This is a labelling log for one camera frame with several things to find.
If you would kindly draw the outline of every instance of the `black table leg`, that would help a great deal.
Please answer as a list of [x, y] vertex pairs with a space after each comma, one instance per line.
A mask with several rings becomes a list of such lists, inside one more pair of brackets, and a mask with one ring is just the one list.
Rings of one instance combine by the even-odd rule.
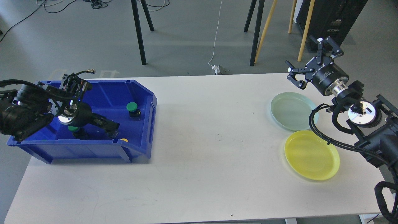
[[248, 14], [248, 18], [246, 19], [244, 32], [247, 32], [249, 30], [249, 25], [250, 25], [250, 21], [252, 20], [252, 17], [253, 17], [253, 12], [254, 12], [254, 7], [256, 6], [256, 2], [257, 2], [257, 0], [252, 0], [252, 3], [250, 4], [249, 14]]
[[144, 8], [144, 13], [145, 13], [146, 20], [148, 21], [149, 29], [151, 31], [154, 31], [155, 29], [153, 28], [152, 19], [150, 18], [148, 6], [146, 5], [146, 1], [141, 0], [141, 3], [142, 3], [142, 7]]
[[260, 34], [261, 18], [263, 17], [263, 10], [264, 10], [264, 1], [265, 0], [260, 0], [258, 3], [258, 12], [257, 12], [256, 27], [254, 30], [252, 55], [250, 56], [250, 66], [254, 66], [254, 59], [256, 58], [258, 36]]
[[138, 16], [138, 9], [137, 9], [137, 0], [131, 0], [131, 6], [133, 7], [133, 16], [134, 16], [135, 30], [137, 31], [137, 39], [138, 39], [138, 47], [140, 49], [141, 63], [142, 65], [146, 65], [144, 42], [142, 41], [140, 18]]

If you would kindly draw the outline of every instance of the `electric cord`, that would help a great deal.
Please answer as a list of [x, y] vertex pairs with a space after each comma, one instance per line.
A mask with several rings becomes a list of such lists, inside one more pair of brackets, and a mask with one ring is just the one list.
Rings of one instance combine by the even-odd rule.
[[214, 58], [214, 50], [215, 50], [215, 48], [216, 48], [217, 33], [218, 33], [218, 31], [219, 31], [219, 24], [220, 24], [221, 6], [222, 6], [222, 0], [221, 0], [220, 10], [219, 10], [219, 21], [217, 22], [216, 36], [215, 36], [215, 38], [214, 38], [213, 56], [211, 56], [211, 59], [210, 59], [210, 61], [208, 62], [208, 64], [209, 64], [210, 66], [214, 66], [214, 65], [211, 65], [210, 62], [211, 62], [211, 61], [213, 60], [213, 58]]
[[19, 23], [21, 23], [21, 22], [23, 22], [24, 20], [26, 20], [27, 18], [29, 18], [29, 17], [30, 17], [31, 15], [33, 15], [37, 10], [39, 10], [40, 7], [41, 7], [43, 4], [45, 4], [45, 3], [46, 3], [46, 2], [44, 1], [35, 11], [33, 11], [30, 15], [28, 15], [27, 17], [25, 17], [25, 19], [23, 19], [23, 20], [17, 22], [17, 23], [16, 23], [15, 25], [13, 25], [10, 29], [8, 29], [7, 32], [4, 33], [3, 37], [0, 39], [0, 43], [1, 43], [1, 42], [3, 41], [3, 39], [6, 37], [7, 33], [8, 33], [12, 28], [14, 28], [14, 26], [18, 25]]
[[159, 7], [159, 9], [156, 9], [156, 10], [148, 10], [148, 11], [150, 11], [150, 12], [156, 12], [156, 11], [159, 11], [159, 10], [161, 10], [163, 7], [168, 6], [168, 5], [170, 5], [170, 1], [168, 0], [168, 4], [166, 5], [166, 0], [163, 0], [163, 5], [162, 5], [162, 6], [152, 6], [152, 7]]
[[162, 7], [166, 7], [166, 6], [170, 5], [170, 0], [167, 0], [167, 2], [168, 2], [167, 5], [162, 5], [162, 6], [152, 6], [152, 5], [149, 5], [148, 3], [146, 5], [151, 6], [151, 7], [162, 8]]
[[[37, 4], [37, 5], [40, 5], [39, 2], [41, 2], [41, 1], [45, 1], [45, 2], [46, 2], [46, 0], [36, 0], [36, 4]], [[63, 2], [63, 1], [64, 1], [64, 0], [61, 0], [60, 2], [51, 4], [51, 5], [45, 5], [45, 6], [55, 6], [56, 4], [59, 4], [59, 3]]]
[[360, 148], [360, 147], [355, 147], [353, 145], [345, 144], [343, 142], [334, 140], [334, 139], [328, 137], [327, 135], [325, 135], [324, 133], [322, 133], [316, 127], [315, 121], [314, 121], [314, 117], [315, 117], [315, 114], [317, 112], [319, 112], [322, 109], [327, 109], [327, 108], [330, 108], [330, 109], [334, 110], [334, 109], [336, 109], [336, 106], [331, 106], [331, 105], [327, 105], [327, 104], [321, 104], [321, 105], [319, 105], [318, 107], [316, 107], [315, 109], [312, 110], [312, 112], [310, 114], [310, 117], [309, 117], [309, 123], [310, 123], [311, 130], [317, 136], [319, 136], [323, 140], [327, 141], [328, 144], [333, 144], [333, 145], [335, 145], [337, 147], [340, 147], [340, 148], [343, 148], [343, 149], [347, 149], [347, 150], [350, 150], [350, 151], [355, 151], [355, 152], [359, 152], [359, 153], [363, 153], [363, 154], [369, 155], [369, 156], [371, 156], [373, 158], [376, 158], [376, 159], [380, 160], [381, 162], [383, 162], [388, 167], [388, 169], [391, 172], [391, 175], [393, 177], [394, 184], [389, 183], [389, 182], [384, 182], [384, 181], [379, 182], [376, 185], [376, 187], [375, 187], [375, 194], [376, 194], [377, 204], [378, 204], [379, 209], [382, 212], [383, 216], [391, 224], [398, 223], [398, 219], [397, 219], [397, 215], [398, 215], [398, 212], [397, 212], [397, 209], [398, 209], [398, 197], [397, 196], [395, 197], [394, 205], [393, 205], [393, 208], [392, 208], [392, 212], [389, 213], [389, 211], [387, 209], [387, 206], [385, 204], [384, 196], [381, 193], [381, 190], [384, 187], [388, 187], [390, 189], [398, 189], [398, 175], [397, 175], [395, 169], [392, 167], [392, 164], [389, 163], [388, 161], [386, 161], [385, 159], [383, 159], [381, 156], [379, 156], [375, 152], [372, 152], [372, 151], [369, 151], [369, 150], [366, 150], [366, 149], [363, 149], [363, 148]]
[[35, 85], [35, 84], [33, 84], [33, 83], [30, 83], [30, 82], [27, 82], [27, 81], [24, 81], [24, 80], [19, 80], [19, 79], [7, 79], [7, 80], [0, 81], [0, 87], [5, 87], [5, 86], [9, 86], [9, 85], [17, 85], [17, 84], [23, 84], [23, 85], [27, 85], [27, 86], [33, 87], [33, 88], [35, 88], [35, 89], [37, 89], [37, 90], [43, 91], [44, 94], [47, 94], [47, 95], [49, 95], [49, 96], [51, 96], [51, 97], [53, 97], [53, 98], [55, 98], [55, 99], [77, 100], [76, 97], [58, 96], [58, 95], [55, 95], [55, 94], [53, 94], [53, 93], [51, 93], [51, 92], [47, 92], [47, 91], [45, 91], [44, 89], [38, 87], [37, 85]]
[[100, 9], [100, 8], [108, 7], [108, 3], [111, 2], [111, 1], [112, 0], [109, 0], [108, 2], [104, 2], [104, 1], [101, 1], [101, 0], [90, 0], [91, 8]]
[[64, 11], [64, 9], [66, 9], [70, 4], [72, 4], [73, 2], [75, 2], [76, 0], [73, 0], [72, 2], [70, 2], [69, 4], [67, 4], [63, 9], [61, 9], [61, 10], [59, 10], [59, 11], [56, 11], [56, 12], [49, 12], [49, 11], [47, 11], [47, 9], [46, 9], [46, 5], [45, 5], [45, 3], [47, 2], [47, 0], [44, 0], [44, 10], [46, 11], [46, 12], [48, 12], [48, 13], [59, 13], [59, 12], [62, 12], [62, 11]]
[[377, 218], [378, 215], [380, 215], [380, 214], [377, 214], [375, 217], [373, 217], [371, 220], [369, 220], [366, 224], [368, 224], [368, 223], [372, 222], [373, 220], [375, 220], [375, 218]]

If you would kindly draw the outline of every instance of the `concrete floor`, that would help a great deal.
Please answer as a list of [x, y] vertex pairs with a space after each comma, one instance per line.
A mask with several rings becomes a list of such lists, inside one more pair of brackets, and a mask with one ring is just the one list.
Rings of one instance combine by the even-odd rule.
[[[213, 75], [207, 62], [213, 53], [220, 1], [170, 1], [164, 9], [151, 12], [154, 32], [149, 31], [139, 6], [147, 66], [140, 62], [130, 1], [115, 0], [107, 8], [93, 10], [89, 3], [77, 0], [57, 14], [40, 8], [7, 34], [0, 43], [1, 80], [57, 80], [64, 73], [88, 68], [95, 68], [97, 73], [82, 78]], [[69, 2], [64, 0], [47, 9], [57, 11]], [[147, 3], [160, 5], [163, 1]], [[262, 27], [271, 3], [265, 3]], [[365, 98], [383, 94], [395, 105], [397, 5], [396, 0], [369, 0], [341, 46], [345, 55], [336, 59], [351, 81], [358, 79], [365, 84]], [[279, 0], [258, 63], [250, 67], [255, 18], [249, 32], [243, 32], [249, 6], [249, 1], [223, 0], [212, 63], [220, 64], [230, 74], [282, 73], [287, 70], [285, 60], [299, 67], [314, 56], [305, 52], [302, 62], [296, 61], [301, 32], [293, 26], [292, 34], [287, 33], [291, 1]], [[37, 7], [34, 1], [0, 0], [0, 29], [5, 32]], [[264, 87], [272, 84], [270, 80]], [[8, 147], [7, 138], [0, 136], [0, 222], [6, 217], [30, 159], [21, 149]], [[338, 216], [303, 218], [297, 223], [360, 221], [358, 216]]]

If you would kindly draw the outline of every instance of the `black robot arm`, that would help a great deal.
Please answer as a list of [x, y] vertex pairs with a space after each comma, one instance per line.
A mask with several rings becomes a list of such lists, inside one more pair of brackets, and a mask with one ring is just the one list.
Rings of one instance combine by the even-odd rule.
[[120, 124], [93, 113], [82, 101], [84, 93], [92, 89], [88, 81], [78, 77], [82, 73], [94, 74], [95, 70], [64, 75], [59, 88], [42, 82], [35, 85], [16, 79], [0, 81], [0, 87], [22, 84], [18, 91], [0, 92], [0, 133], [23, 141], [58, 117], [62, 124], [78, 128], [93, 124], [109, 137], [116, 137]]
[[[317, 56], [313, 57], [304, 68], [299, 69], [294, 68], [290, 62], [286, 61], [289, 66], [287, 79], [300, 89], [305, 89], [307, 83], [311, 82], [322, 95], [334, 95], [333, 105], [321, 104], [311, 112], [309, 117], [311, 130], [326, 140], [328, 144], [331, 143], [340, 148], [361, 153], [375, 167], [383, 164], [388, 167], [394, 184], [380, 182], [375, 187], [375, 194], [383, 216], [391, 223], [398, 223], [398, 197], [395, 198], [390, 213], [381, 193], [384, 187], [398, 190], [398, 109], [381, 95], [378, 95], [377, 99], [372, 102], [365, 100], [362, 97], [364, 85], [359, 81], [347, 86], [349, 76], [333, 61], [335, 57], [342, 56], [344, 52], [332, 38], [317, 40], [312, 38], [312, 40], [318, 44]], [[304, 75], [305, 80], [297, 80], [296, 75], [298, 74]], [[314, 122], [315, 114], [322, 109], [333, 112], [333, 125], [339, 131], [355, 134], [358, 142], [349, 145], [322, 133]], [[349, 128], [345, 128], [337, 122], [339, 114], [346, 111], [348, 114], [346, 122]], [[360, 128], [375, 128], [381, 123], [382, 113], [387, 115], [386, 123], [371, 134], [365, 135]]]

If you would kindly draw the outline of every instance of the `blue plastic bin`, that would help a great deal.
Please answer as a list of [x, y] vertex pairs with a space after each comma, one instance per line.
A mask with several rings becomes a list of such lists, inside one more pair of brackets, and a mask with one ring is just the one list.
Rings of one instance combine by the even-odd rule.
[[[59, 87], [60, 81], [43, 82]], [[88, 140], [76, 139], [68, 126], [58, 118], [26, 140], [18, 143], [10, 137], [7, 144], [18, 146], [27, 153], [51, 163], [54, 159], [122, 158], [128, 163], [140, 155], [151, 156], [157, 99], [135, 80], [90, 81], [93, 89], [87, 91], [83, 102], [93, 112], [120, 123], [117, 139], [109, 138], [103, 129], [87, 124], [84, 129]], [[140, 120], [130, 118], [126, 105], [136, 102], [141, 110]]]

